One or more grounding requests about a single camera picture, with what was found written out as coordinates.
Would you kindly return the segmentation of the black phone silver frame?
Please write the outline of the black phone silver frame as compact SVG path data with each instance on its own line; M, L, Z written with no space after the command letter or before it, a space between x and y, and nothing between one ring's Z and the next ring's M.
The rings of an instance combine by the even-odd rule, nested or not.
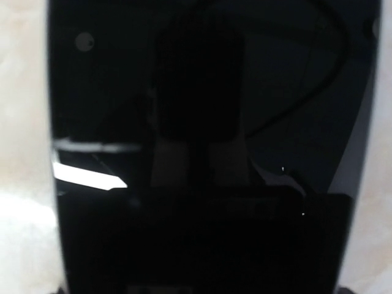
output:
M50 1L59 293L349 293L381 1Z

